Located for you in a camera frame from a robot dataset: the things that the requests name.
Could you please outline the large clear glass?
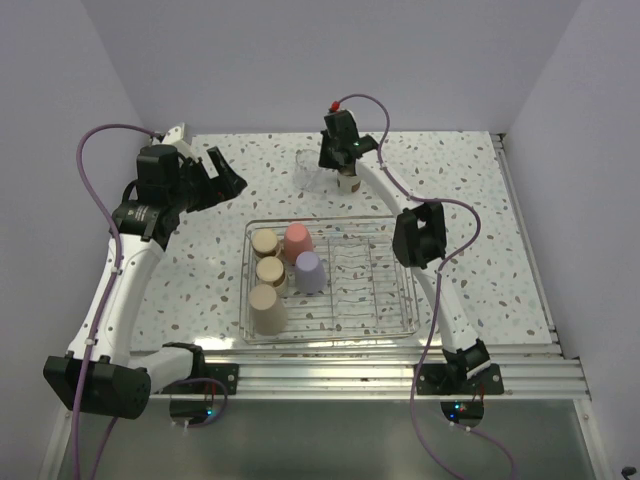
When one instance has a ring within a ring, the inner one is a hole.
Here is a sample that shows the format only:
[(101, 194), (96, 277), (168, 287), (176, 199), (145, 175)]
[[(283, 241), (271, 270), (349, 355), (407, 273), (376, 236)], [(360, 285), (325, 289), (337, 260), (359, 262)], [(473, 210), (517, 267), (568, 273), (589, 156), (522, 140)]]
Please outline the large clear glass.
[(318, 161), (318, 151), (311, 149), (296, 151), (293, 180), (297, 188), (310, 193), (320, 190), (323, 170)]

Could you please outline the steel cup with cork band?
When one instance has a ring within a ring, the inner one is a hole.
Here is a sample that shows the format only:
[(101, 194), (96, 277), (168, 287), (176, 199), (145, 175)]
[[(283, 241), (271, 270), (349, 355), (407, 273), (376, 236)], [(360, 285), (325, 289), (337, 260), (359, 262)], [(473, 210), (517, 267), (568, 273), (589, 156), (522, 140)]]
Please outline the steel cup with cork band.
[(256, 265), (256, 276), (261, 283), (270, 285), (279, 296), (288, 290), (288, 276), (283, 262), (275, 256), (261, 258)]

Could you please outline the coral red plastic cup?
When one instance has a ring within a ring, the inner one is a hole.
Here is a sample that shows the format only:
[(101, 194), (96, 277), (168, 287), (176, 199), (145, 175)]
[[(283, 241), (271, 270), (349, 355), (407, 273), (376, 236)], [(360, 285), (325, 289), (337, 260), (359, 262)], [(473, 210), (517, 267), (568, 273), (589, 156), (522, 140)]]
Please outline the coral red plastic cup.
[(291, 264), (296, 262), (301, 253), (312, 251), (313, 241), (307, 227), (301, 223), (291, 223), (284, 233), (283, 247), (284, 256)]

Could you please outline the purple plastic cup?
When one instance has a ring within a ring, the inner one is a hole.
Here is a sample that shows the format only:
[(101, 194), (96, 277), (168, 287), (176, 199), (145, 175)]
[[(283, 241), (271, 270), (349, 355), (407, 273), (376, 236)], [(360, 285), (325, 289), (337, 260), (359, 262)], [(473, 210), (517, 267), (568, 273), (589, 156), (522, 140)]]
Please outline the purple plastic cup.
[(326, 287), (327, 275), (321, 258), (312, 251), (298, 255), (294, 266), (296, 288), (304, 294), (317, 294)]

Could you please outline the tall beige cup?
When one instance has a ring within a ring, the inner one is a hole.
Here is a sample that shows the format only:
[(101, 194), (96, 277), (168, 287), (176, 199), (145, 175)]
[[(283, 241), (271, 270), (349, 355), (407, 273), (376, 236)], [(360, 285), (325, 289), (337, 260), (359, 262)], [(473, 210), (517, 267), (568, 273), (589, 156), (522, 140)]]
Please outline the tall beige cup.
[(272, 286), (256, 285), (249, 293), (249, 306), (251, 319), (258, 334), (273, 336), (286, 327), (286, 308)]

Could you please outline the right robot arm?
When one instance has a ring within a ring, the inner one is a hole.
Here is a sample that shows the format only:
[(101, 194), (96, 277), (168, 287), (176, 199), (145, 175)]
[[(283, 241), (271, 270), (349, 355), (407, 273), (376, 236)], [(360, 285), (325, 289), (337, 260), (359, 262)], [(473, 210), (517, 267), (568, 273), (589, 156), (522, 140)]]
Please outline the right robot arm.
[(450, 280), (432, 269), (446, 258), (445, 210), (439, 200), (414, 200), (399, 174), (383, 167), (379, 143), (359, 134), (351, 112), (332, 106), (324, 116), (319, 166), (338, 172), (344, 188), (360, 180), (375, 192), (396, 217), (392, 249), (396, 260), (418, 280), (431, 305), (432, 325), (440, 333), (443, 364), (418, 367), (423, 395), (472, 395), (481, 378), (490, 376), (488, 350), (467, 318)]

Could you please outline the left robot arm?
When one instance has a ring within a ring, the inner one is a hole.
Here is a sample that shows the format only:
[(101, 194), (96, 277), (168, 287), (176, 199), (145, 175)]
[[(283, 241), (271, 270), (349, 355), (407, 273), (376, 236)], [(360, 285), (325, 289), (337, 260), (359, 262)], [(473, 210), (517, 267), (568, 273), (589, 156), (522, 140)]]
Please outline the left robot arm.
[(140, 150), (137, 178), (111, 217), (105, 268), (76, 337), (62, 356), (49, 357), (43, 375), (65, 407), (82, 413), (136, 419), (151, 394), (174, 385), (201, 390), (208, 379), (204, 353), (170, 342), (138, 360), (130, 354), (143, 297), (182, 213), (230, 201), (246, 188), (216, 147), (208, 149), (216, 175), (173, 145)]

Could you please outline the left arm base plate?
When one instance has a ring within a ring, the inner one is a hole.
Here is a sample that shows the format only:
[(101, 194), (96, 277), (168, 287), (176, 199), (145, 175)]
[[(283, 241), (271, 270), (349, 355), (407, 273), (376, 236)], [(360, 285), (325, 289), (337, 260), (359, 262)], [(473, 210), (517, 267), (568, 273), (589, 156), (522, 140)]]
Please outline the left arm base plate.
[[(237, 393), (240, 367), (237, 363), (207, 363), (196, 378), (214, 379), (222, 384), (229, 396)], [(222, 396), (223, 389), (217, 383), (179, 381), (160, 390), (161, 394), (213, 394)]]

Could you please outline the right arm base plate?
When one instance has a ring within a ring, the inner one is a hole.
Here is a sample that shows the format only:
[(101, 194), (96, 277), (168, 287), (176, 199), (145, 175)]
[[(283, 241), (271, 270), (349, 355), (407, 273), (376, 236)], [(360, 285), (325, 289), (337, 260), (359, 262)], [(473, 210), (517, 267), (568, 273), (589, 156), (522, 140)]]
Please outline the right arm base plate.
[(447, 373), (447, 367), (447, 364), (442, 363), (423, 364), (420, 369), (414, 366), (414, 372), (418, 373), (417, 394), (419, 396), (474, 396), (505, 393), (502, 374), (497, 364), (491, 364), (470, 379), (462, 380), (454, 380)]

